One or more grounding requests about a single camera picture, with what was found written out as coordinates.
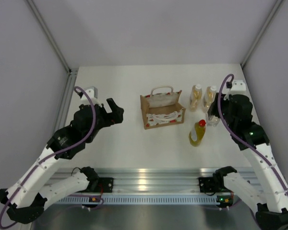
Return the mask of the clear bottle grey cap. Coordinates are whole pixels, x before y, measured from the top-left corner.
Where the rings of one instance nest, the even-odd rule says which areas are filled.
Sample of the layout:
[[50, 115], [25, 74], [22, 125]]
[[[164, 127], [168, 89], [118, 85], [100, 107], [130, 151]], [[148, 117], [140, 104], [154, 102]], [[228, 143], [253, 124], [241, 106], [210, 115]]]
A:
[[206, 122], [208, 126], [216, 127], [220, 121], [220, 118], [217, 118], [213, 116], [210, 118], [210, 108], [208, 109], [208, 112], [206, 113]]

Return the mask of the amber bottle white cap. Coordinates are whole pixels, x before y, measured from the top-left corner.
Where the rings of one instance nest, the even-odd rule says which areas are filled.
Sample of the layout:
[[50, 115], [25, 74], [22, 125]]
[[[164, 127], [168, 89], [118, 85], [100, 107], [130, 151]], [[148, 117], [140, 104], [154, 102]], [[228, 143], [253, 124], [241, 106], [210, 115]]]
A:
[[217, 87], [215, 85], [208, 86], [206, 88], [205, 94], [203, 96], [203, 102], [202, 102], [202, 111], [204, 113], [207, 113], [211, 104], [214, 102], [216, 97], [216, 91]]
[[190, 93], [190, 102], [189, 109], [190, 111], [196, 111], [198, 104], [202, 98], [202, 86], [201, 84], [196, 84], [192, 87], [192, 91]]

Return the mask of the yellow bottle red cap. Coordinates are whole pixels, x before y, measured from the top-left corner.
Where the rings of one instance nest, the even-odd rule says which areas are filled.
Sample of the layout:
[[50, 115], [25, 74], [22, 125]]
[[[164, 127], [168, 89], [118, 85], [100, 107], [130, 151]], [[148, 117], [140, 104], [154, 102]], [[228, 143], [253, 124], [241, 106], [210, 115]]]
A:
[[199, 146], [206, 131], [206, 121], [200, 120], [194, 124], [190, 133], [189, 133], [189, 141], [190, 144], [194, 147]]

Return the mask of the burlap watermelon print bag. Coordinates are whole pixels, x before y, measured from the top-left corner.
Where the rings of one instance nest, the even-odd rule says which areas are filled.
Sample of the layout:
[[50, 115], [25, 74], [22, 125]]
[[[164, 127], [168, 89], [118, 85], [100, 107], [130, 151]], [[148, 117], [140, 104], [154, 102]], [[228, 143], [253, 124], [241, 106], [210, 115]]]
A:
[[140, 96], [144, 129], [153, 129], [184, 123], [186, 108], [179, 103], [182, 91], [172, 86], [155, 87], [147, 95]]

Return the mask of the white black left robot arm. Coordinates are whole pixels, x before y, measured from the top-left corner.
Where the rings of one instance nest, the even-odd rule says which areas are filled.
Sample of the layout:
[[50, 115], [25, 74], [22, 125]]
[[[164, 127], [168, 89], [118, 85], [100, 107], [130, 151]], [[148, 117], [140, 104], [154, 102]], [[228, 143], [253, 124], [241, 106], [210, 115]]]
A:
[[113, 99], [107, 103], [111, 112], [103, 105], [80, 105], [73, 120], [57, 130], [47, 142], [41, 155], [22, 178], [8, 189], [0, 189], [0, 202], [14, 223], [28, 224], [39, 218], [53, 203], [77, 192], [95, 192], [99, 176], [89, 166], [76, 174], [52, 185], [46, 182], [63, 164], [93, 141], [100, 129], [123, 122], [123, 108]]

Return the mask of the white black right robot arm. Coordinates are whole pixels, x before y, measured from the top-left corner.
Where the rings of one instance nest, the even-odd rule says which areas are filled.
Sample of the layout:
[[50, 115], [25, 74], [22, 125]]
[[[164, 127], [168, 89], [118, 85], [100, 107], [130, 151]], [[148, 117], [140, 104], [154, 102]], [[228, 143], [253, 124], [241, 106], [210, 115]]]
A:
[[288, 184], [273, 156], [269, 138], [252, 119], [253, 104], [242, 94], [217, 93], [210, 116], [220, 118], [232, 140], [248, 160], [262, 191], [254, 188], [232, 166], [213, 174], [218, 190], [235, 193], [252, 211], [262, 230], [288, 230]]

